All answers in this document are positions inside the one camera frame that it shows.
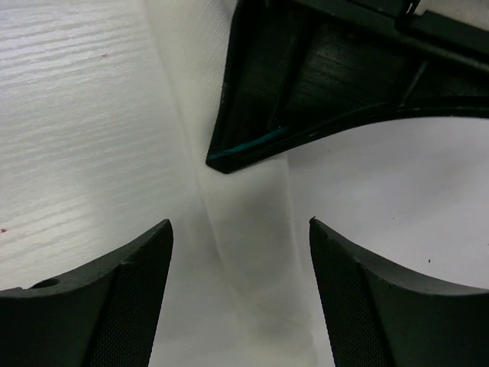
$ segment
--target curved black edge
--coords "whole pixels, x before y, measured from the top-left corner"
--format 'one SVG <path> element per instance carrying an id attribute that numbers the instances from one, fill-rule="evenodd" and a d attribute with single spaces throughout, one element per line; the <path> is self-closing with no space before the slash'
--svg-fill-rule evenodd
<path id="1" fill-rule="evenodd" d="M 489 32 L 382 2 L 240 0 L 207 165 L 228 174 L 392 119 L 489 117 Z"/>
<path id="2" fill-rule="evenodd" d="M 77 269 L 1 291 L 0 365 L 147 365 L 172 247 L 165 220 Z"/>
<path id="3" fill-rule="evenodd" d="M 310 245 L 337 365 L 487 363 L 488 290 L 402 267 L 317 219 L 310 223 Z"/>

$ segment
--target black plastic object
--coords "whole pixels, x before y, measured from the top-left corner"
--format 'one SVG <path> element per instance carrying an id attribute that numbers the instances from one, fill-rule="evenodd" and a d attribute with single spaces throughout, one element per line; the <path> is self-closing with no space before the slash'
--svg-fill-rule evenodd
<path id="1" fill-rule="evenodd" d="M 338 367 L 481 367 L 489 291 L 416 273 L 311 221 L 311 253 Z"/>
<path id="2" fill-rule="evenodd" d="M 0 292 L 0 366 L 146 367 L 172 247 L 165 221 L 80 268 Z"/>
<path id="3" fill-rule="evenodd" d="M 230 173 L 372 122 L 489 117 L 489 32 L 416 3 L 238 1 L 207 164 Z"/>

